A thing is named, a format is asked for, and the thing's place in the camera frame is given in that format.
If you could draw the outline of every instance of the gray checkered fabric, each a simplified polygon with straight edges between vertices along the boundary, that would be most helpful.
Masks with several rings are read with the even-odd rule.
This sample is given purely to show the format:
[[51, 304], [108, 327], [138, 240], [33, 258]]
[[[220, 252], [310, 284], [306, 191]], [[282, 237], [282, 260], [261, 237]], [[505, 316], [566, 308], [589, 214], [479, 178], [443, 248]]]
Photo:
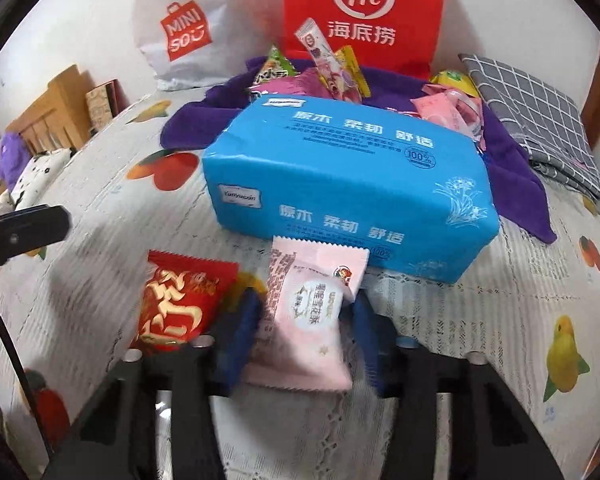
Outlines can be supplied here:
[[527, 72], [487, 57], [460, 60], [532, 167], [600, 199], [600, 174], [573, 100]]

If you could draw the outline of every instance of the purple pillow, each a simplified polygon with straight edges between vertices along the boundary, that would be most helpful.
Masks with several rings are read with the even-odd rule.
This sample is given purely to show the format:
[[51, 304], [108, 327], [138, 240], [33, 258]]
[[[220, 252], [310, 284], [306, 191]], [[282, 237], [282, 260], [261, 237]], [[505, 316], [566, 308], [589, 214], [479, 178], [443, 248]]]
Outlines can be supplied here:
[[19, 134], [5, 133], [0, 138], [0, 178], [13, 191], [31, 154]]

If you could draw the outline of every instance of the white flower illustration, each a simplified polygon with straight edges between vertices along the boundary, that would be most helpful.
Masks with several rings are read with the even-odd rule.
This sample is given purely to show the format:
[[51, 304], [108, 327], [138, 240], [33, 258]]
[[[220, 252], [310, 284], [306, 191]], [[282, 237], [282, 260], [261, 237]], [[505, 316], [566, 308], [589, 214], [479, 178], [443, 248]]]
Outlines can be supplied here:
[[438, 186], [433, 190], [451, 199], [451, 212], [446, 219], [446, 224], [461, 227], [463, 225], [475, 226], [475, 221], [486, 218], [487, 208], [474, 206], [474, 197], [480, 191], [471, 191], [475, 187], [475, 181], [470, 178], [455, 176], [447, 180], [445, 185]]

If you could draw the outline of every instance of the red paper bag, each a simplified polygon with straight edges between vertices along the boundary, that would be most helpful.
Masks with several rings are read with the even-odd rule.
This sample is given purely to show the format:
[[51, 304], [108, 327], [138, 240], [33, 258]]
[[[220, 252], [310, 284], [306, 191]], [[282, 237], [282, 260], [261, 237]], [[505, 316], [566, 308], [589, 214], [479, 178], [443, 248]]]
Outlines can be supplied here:
[[313, 18], [332, 49], [350, 44], [360, 65], [428, 78], [443, 0], [284, 1], [288, 57], [307, 57], [294, 33]]
[[160, 24], [167, 35], [169, 60], [175, 61], [211, 43], [205, 13], [196, 2], [191, 0], [183, 6], [172, 3], [167, 7], [167, 12], [169, 15]]

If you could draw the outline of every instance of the purple cloth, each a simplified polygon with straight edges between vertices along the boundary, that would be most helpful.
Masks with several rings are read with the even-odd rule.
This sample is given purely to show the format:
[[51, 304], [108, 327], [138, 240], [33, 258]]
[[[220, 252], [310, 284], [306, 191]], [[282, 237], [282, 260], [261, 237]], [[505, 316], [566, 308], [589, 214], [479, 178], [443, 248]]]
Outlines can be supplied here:
[[0, 138], [0, 179], [13, 191], [31, 154], [19, 134], [5, 133]]
[[[243, 108], [249, 105], [246, 89], [266, 58], [247, 61], [248, 72], [214, 86], [202, 102], [185, 104], [167, 121], [160, 136], [166, 149], [201, 150], [210, 145]], [[298, 72], [313, 66], [310, 60], [294, 59]], [[427, 81], [379, 68], [362, 69], [371, 88], [371, 97], [363, 104], [377, 108], [415, 111], [411, 99], [426, 94]], [[484, 140], [493, 205], [499, 215], [550, 244], [557, 236], [551, 229], [544, 186], [531, 170], [525, 150], [507, 133], [491, 109], [484, 105]]]

